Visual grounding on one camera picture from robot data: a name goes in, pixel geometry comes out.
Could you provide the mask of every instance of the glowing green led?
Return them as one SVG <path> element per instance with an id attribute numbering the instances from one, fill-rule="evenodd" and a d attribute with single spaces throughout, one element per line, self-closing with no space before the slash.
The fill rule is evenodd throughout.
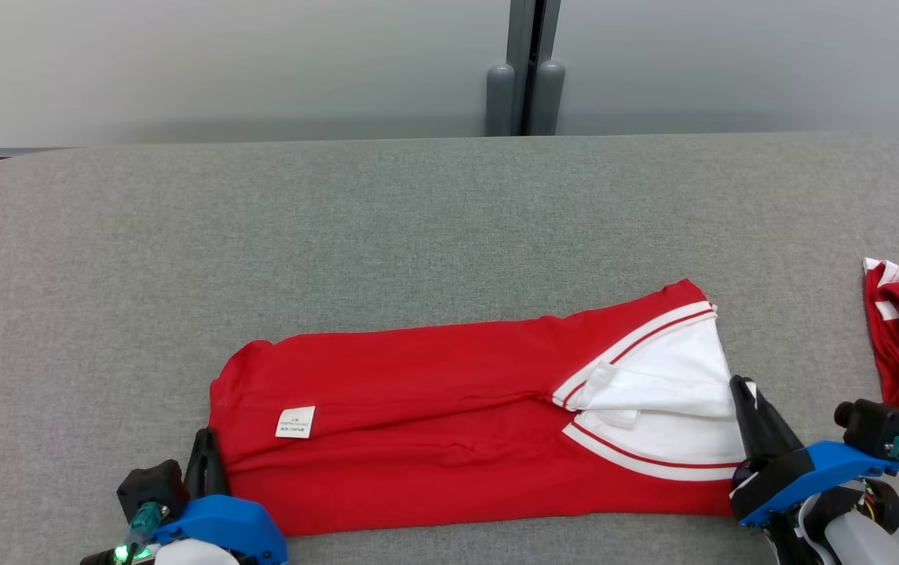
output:
<path id="1" fill-rule="evenodd" d="M 150 555 L 152 555 L 152 552 L 148 550 L 147 547 L 136 554 L 136 559 L 141 559 Z M 129 559 L 129 546 L 119 545 L 118 547 L 115 547 L 115 561 L 125 563 L 127 559 Z"/>

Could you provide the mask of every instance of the red stripe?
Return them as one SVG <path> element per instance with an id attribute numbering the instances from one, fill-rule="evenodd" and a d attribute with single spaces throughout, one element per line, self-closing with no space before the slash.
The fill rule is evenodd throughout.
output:
<path id="1" fill-rule="evenodd" d="M 613 443 L 610 443 L 609 441 L 602 439 L 602 437 L 600 437 L 600 436 L 596 436 L 595 433 L 589 432 L 588 429 L 585 429 L 584 427 L 579 425 L 579 423 L 577 421 L 572 421 L 572 426 L 577 427 L 578 430 L 581 430 L 581 432 L 585 433 L 586 436 L 592 437 L 592 439 L 599 441 L 599 443 L 603 443 L 605 446 L 612 448 L 612 450 L 614 450 L 614 451 L 618 451 L 618 453 L 621 453 L 622 455 L 627 455 L 628 457 L 637 459 L 637 461 L 649 462 L 649 464 L 662 465 L 662 466 L 674 466 L 675 468 L 735 468 L 736 466 L 739 466 L 739 464 L 737 464 L 737 462 L 735 462 L 735 464 L 691 465 L 691 464 L 671 464 L 669 461 L 655 461 L 655 459 L 641 457 L 641 455 L 636 455 L 636 454 L 629 453 L 629 451 L 621 450 L 620 447 L 614 446 Z"/>
<path id="2" fill-rule="evenodd" d="M 707 310 L 705 310 L 703 312 L 697 312 L 696 314 L 685 315 L 685 317 L 683 317 L 683 318 L 675 319 L 674 321 L 669 322 L 668 324 L 661 326 L 660 328 L 654 329 L 652 332 L 647 333 L 644 337 L 641 337 L 641 339 L 639 339 L 638 341 L 630 344 L 630 346 L 627 349 L 622 350 L 620 352 L 620 355 L 617 356 L 617 358 L 615 358 L 613 361 L 610 361 L 610 365 L 613 365 L 615 362 L 619 361 L 621 357 L 630 353 L 631 350 L 633 350 L 635 347 L 639 346 L 641 344 L 641 342 L 647 340 L 648 337 L 652 337 L 655 334 L 661 332 L 661 330 L 665 330 L 669 326 L 675 326 L 676 324 L 679 324 L 681 322 L 686 322 L 687 319 L 696 318 L 698 315 L 711 314 L 711 312 L 714 312 L 714 310 L 711 310 L 711 308 L 708 308 Z M 582 387 L 585 386 L 585 383 L 586 383 L 585 381 L 582 381 L 581 383 L 579 383 L 578 386 L 575 386 L 575 388 L 573 388 L 571 390 L 571 392 L 568 393 L 568 396 L 565 396 L 565 401 L 561 402 L 561 406 L 564 407 L 565 409 L 567 409 L 568 401 L 571 400 L 572 396 L 575 396 L 576 392 L 578 392 L 579 390 L 582 390 Z"/>

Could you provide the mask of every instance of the white label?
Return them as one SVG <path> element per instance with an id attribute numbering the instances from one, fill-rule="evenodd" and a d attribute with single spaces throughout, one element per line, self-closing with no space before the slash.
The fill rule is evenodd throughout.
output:
<path id="1" fill-rule="evenodd" d="M 289 408 L 281 411 L 281 416 L 278 417 L 278 427 L 274 429 L 274 436 L 308 439 L 314 411 L 316 411 L 316 406 Z"/>

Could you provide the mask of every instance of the white wall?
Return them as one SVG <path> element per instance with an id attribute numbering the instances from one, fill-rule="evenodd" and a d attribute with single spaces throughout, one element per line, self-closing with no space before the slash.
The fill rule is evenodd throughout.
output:
<path id="1" fill-rule="evenodd" d="M 557 133 L 899 133 L 899 0 L 563 0 Z"/>
<path id="2" fill-rule="evenodd" d="M 0 0 L 0 147 L 481 135 L 509 0 Z"/>

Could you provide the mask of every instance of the gray fabric surface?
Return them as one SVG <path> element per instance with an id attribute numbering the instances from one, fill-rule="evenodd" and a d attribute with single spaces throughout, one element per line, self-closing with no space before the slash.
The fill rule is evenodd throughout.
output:
<path id="1" fill-rule="evenodd" d="M 0 563 L 76 563 L 118 542 L 115 487 L 186 459 L 209 382 L 258 337 L 563 315 L 690 278 L 719 305 L 732 368 L 802 439 L 838 439 L 836 404 L 879 398 L 864 255 L 899 262 L 899 140 L 210 144 L 0 162 Z M 628 515 L 296 539 L 291 559 L 773 561 L 729 519 Z"/>

